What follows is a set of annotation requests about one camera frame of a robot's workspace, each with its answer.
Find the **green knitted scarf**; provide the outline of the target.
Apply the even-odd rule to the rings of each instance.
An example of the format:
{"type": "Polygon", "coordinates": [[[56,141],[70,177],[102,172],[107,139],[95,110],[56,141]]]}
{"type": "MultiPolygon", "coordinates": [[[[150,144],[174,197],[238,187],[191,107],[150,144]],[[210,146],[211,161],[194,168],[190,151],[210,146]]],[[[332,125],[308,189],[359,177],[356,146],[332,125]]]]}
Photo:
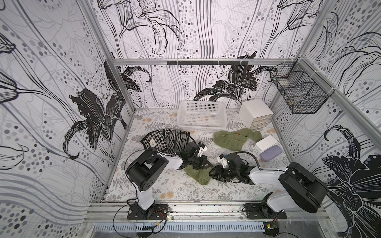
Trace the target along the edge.
{"type": "Polygon", "coordinates": [[[212,170],[212,168],[206,168],[206,169],[200,169],[196,170],[191,165],[187,165],[184,169],[186,175],[190,176],[194,180],[196,180],[201,185],[208,185],[211,177],[209,175],[209,172],[212,170]]]}
{"type": "Polygon", "coordinates": [[[259,131],[243,128],[237,131],[218,131],[213,134],[213,142],[222,148],[231,151],[241,151],[248,140],[259,142],[263,139],[259,131]]]}

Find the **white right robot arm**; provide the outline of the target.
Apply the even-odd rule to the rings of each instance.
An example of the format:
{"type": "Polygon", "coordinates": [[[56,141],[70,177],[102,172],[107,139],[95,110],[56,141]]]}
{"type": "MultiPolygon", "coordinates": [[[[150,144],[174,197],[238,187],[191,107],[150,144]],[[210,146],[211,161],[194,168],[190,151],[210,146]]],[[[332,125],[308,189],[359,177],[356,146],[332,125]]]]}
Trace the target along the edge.
{"type": "Polygon", "coordinates": [[[297,207],[317,213],[328,193],[324,182],[296,162],[278,169],[265,169],[254,154],[246,151],[222,154],[218,162],[209,172],[217,181],[283,187],[280,193],[270,192],[260,202],[259,212],[267,219],[297,207]]]}

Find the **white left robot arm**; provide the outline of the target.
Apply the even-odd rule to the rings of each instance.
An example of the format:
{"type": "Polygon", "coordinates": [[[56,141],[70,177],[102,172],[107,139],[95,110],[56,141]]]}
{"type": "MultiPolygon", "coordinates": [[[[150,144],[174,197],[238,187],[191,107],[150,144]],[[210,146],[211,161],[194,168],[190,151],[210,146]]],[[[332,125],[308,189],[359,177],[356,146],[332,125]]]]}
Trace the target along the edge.
{"type": "Polygon", "coordinates": [[[141,150],[141,154],[125,167],[125,174],[136,189],[138,208],[152,211],[155,200],[151,187],[165,169],[182,170],[190,165],[195,170],[212,168],[204,155],[207,147],[202,143],[189,142],[183,150],[174,153],[160,152],[154,147],[141,150]]]}

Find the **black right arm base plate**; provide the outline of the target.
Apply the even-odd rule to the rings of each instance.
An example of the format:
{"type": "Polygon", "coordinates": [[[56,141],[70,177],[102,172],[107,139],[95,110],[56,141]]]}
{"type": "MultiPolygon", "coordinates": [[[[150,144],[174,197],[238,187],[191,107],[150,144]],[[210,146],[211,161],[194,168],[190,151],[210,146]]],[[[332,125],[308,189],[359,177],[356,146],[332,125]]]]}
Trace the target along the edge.
{"type": "Polygon", "coordinates": [[[282,220],[287,218],[284,211],[275,212],[267,205],[261,205],[259,203],[245,203],[242,212],[251,220],[282,220]]]}

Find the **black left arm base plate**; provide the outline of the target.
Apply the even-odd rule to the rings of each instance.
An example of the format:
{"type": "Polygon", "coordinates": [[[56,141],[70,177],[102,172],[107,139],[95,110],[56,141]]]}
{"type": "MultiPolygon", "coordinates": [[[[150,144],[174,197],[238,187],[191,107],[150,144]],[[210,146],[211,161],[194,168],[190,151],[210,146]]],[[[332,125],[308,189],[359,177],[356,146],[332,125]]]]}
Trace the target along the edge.
{"type": "Polygon", "coordinates": [[[156,204],[154,202],[147,210],[143,210],[138,204],[131,204],[127,219],[132,221],[165,220],[169,213],[169,208],[168,204],[156,204]]]}

